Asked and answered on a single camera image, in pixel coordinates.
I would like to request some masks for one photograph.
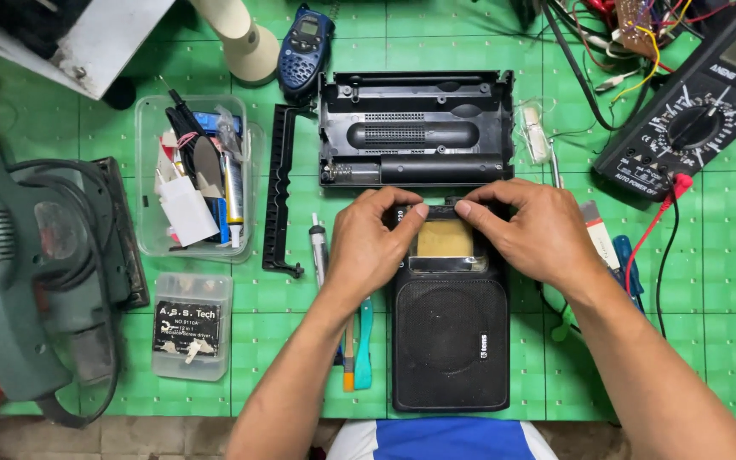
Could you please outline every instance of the glue tube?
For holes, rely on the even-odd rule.
[[[243,175],[240,163],[232,159],[230,152],[223,152],[223,172],[229,238],[231,247],[238,248],[243,232]]]

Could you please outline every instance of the knob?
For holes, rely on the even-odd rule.
[[[694,106],[683,110],[669,123],[669,143],[676,151],[700,147],[720,131],[721,116],[712,106]]]

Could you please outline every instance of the speaker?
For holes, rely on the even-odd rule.
[[[484,412],[509,406],[507,265],[445,206],[425,225],[388,284],[394,409]],[[410,206],[396,208],[402,219]]]

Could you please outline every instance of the fingernail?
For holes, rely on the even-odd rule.
[[[414,210],[416,210],[416,214],[419,214],[422,216],[423,219],[428,218],[428,205],[424,203],[420,203],[414,206]]]
[[[459,200],[459,202],[456,203],[456,206],[454,206],[453,209],[456,210],[456,214],[459,214],[463,218],[467,217],[468,214],[470,214],[470,204],[468,204],[465,200]]]

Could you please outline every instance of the forearm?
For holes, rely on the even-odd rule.
[[[227,458],[303,458],[322,408],[334,352],[347,315],[334,290],[323,290],[257,384],[231,432]]]
[[[621,424],[643,457],[736,458],[736,420],[609,275],[568,299]]]

